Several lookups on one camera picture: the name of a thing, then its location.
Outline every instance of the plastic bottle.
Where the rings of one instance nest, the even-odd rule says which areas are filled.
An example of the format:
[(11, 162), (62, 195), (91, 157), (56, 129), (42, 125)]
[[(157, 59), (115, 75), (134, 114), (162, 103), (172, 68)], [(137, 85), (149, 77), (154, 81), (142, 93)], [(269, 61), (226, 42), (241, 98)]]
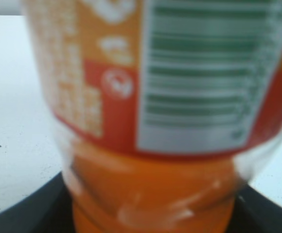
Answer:
[(282, 140), (282, 0), (23, 0), (78, 233), (223, 233)]

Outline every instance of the orange label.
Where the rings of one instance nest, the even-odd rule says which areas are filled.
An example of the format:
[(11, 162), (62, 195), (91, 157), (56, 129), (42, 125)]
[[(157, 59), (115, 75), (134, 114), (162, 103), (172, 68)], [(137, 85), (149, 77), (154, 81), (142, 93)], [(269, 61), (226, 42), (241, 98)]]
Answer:
[(282, 2), (27, 4), (54, 114), (101, 147), (233, 155), (282, 127)]

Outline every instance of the white background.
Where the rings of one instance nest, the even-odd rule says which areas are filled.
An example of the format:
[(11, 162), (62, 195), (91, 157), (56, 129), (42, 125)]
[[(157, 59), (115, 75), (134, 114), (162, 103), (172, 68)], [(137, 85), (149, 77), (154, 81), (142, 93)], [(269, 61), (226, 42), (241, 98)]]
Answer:
[[(0, 212), (61, 169), (23, 17), (0, 16)], [(251, 183), (282, 206), (282, 145)]]
[(20, 0), (0, 0), (0, 15), (20, 15)]

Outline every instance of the white logo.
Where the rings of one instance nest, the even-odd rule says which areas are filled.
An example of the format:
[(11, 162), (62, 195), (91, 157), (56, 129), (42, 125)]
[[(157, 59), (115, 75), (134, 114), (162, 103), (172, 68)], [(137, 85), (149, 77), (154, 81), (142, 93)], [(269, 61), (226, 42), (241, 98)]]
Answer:
[(136, 10), (136, 0), (82, 0), (109, 24), (125, 21)]
[(121, 69), (107, 70), (102, 77), (102, 86), (115, 99), (127, 99), (133, 92), (131, 77)]
[(129, 49), (129, 42), (122, 36), (108, 36), (99, 41), (99, 46), (104, 54), (115, 64), (130, 66), (133, 56)]

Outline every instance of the black surface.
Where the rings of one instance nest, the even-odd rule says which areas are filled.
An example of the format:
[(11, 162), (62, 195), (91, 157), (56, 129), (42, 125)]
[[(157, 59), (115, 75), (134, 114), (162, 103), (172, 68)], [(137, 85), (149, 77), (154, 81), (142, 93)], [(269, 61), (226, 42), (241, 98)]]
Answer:
[[(58, 174), (0, 214), (0, 233), (75, 233), (71, 199)], [(237, 196), (226, 233), (282, 233), (282, 208), (247, 186)]]

